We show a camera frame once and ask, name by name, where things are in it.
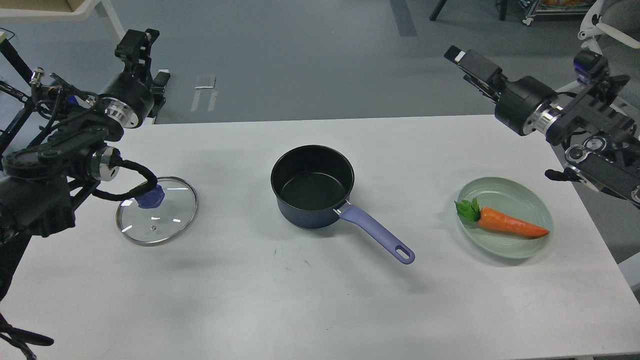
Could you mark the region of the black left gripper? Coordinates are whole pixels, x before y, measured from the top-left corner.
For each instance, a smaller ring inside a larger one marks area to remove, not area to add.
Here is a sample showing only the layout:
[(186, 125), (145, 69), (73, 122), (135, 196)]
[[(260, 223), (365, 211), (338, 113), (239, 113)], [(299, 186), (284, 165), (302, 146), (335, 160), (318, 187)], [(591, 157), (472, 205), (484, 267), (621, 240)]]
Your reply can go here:
[[(125, 129), (139, 128), (148, 117), (155, 119), (166, 103), (170, 70), (151, 75), (151, 48), (160, 36), (157, 29), (129, 29), (116, 46), (114, 54), (123, 64), (99, 94), (102, 113)], [(141, 81), (151, 81), (150, 90)]]

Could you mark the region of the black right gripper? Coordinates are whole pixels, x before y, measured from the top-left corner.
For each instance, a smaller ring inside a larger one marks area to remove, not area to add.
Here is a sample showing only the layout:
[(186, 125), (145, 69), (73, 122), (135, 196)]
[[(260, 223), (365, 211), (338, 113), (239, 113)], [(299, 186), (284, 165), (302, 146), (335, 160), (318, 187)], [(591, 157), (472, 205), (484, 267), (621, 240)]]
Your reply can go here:
[(494, 107), (494, 116), (519, 136), (532, 132), (545, 134), (560, 116), (558, 94), (531, 76), (510, 81), (503, 69), (475, 50), (461, 50), (451, 45), (444, 58), (455, 64)]

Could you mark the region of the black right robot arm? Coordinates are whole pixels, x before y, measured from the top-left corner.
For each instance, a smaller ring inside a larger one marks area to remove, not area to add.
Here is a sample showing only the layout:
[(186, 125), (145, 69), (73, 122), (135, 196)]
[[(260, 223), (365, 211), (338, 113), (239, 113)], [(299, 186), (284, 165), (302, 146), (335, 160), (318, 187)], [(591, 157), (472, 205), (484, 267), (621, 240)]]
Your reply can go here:
[(574, 57), (576, 91), (554, 90), (531, 76), (509, 80), (500, 66), (475, 50), (450, 46), (444, 57), (494, 104), (495, 118), (512, 132), (538, 132), (563, 148), (564, 171), (548, 170), (547, 178), (581, 182), (639, 206), (639, 125), (613, 107), (630, 78), (612, 76), (603, 55), (585, 48)]

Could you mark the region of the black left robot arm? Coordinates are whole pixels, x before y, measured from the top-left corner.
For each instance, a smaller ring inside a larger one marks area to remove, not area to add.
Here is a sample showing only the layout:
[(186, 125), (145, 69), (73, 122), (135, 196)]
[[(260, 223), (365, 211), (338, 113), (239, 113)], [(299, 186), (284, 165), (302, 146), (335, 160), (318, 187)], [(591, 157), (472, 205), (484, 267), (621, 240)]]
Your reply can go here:
[(29, 68), (5, 35), (1, 54), (30, 87), (25, 93), (1, 83), (1, 91), (22, 109), (1, 132), (1, 296), (32, 237), (46, 238), (73, 228), (75, 212), (89, 196), (106, 201), (142, 199), (143, 208), (164, 198), (147, 167), (125, 160), (108, 142), (125, 129), (156, 117), (166, 102), (167, 70), (151, 75), (155, 29), (128, 30), (114, 54), (124, 68), (101, 91), (76, 88), (44, 70)]

